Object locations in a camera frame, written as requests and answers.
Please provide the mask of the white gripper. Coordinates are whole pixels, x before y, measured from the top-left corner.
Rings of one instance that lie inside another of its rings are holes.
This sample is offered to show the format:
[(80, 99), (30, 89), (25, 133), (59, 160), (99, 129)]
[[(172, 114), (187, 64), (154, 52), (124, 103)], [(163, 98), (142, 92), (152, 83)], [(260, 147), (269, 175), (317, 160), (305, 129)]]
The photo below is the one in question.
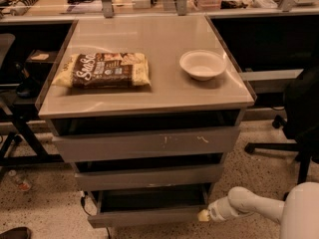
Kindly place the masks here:
[(223, 222), (238, 216), (237, 211), (230, 205), (227, 197), (215, 200), (208, 205), (207, 209), (198, 212), (197, 219), (200, 222), (208, 222), (210, 218), (214, 222)]

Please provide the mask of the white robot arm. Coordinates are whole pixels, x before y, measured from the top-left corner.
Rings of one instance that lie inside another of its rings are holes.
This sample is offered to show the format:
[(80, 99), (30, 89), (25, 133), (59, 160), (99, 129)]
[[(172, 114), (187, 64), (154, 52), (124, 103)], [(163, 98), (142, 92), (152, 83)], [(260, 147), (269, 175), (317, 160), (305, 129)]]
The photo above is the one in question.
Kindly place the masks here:
[(285, 201), (262, 197), (244, 187), (209, 203), (197, 214), (201, 222), (223, 222), (258, 213), (280, 225), (279, 239), (319, 239), (319, 183), (293, 187)]

